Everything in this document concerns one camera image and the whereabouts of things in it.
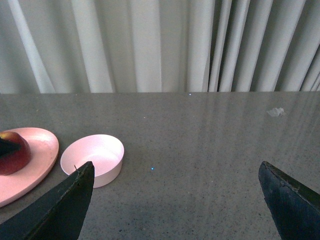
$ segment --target curtain fold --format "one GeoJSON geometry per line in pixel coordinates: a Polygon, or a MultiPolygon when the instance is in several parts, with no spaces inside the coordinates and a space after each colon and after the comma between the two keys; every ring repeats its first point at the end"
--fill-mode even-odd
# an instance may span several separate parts
{"type": "Polygon", "coordinates": [[[319,91],[318,0],[3,0],[0,93],[319,91]]]}

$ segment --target white bowl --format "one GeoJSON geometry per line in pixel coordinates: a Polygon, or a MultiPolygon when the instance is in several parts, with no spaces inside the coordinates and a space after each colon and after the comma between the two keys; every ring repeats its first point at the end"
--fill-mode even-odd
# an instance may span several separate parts
{"type": "Polygon", "coordinates": [[[60,165],[67,174],[91,161],[94,165],[93,188],[113,181],[120,173],[124,146],[114,136],[97,134],[83,137],[72,143],[62,154],[60,165]]]}

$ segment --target red apple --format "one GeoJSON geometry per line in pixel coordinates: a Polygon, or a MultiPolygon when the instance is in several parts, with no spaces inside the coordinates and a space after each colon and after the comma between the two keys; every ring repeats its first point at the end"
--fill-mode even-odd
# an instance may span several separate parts
{"type": "Polygon", "coordinates": [[[30,146],[23,137],[12,131],[0,132],[0,175],[19,171],[30,159],[30,146]]]}

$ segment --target gray countertop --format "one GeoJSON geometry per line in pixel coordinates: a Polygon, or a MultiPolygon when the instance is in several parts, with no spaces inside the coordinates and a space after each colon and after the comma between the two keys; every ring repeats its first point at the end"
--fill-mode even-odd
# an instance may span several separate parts
{"type": "Polygon", "coordinates": [[[0,223],[65,179],[61,154],[93,134],[125,153],[119,176],[93,190],[81,240],[279,240],[262,161],[320,193],[320,92],[1,94],[0,131],[22,127],[53,132],[59,155],[0,223]]]}

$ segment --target table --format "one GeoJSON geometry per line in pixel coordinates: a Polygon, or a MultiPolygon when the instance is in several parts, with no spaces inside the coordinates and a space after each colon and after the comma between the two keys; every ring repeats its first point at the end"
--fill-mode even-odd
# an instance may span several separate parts
{"type": "Polygon", "coordinates": [[[93,190],[80,240],[279,240],[262,161],[320,193],[320,92],[1,94],[0,123],[60,144],[52,171],[0,208],[0,223],[64,180],[61,154],[93,134],[117,137],[125,154],[119,176],[93,190]]]}

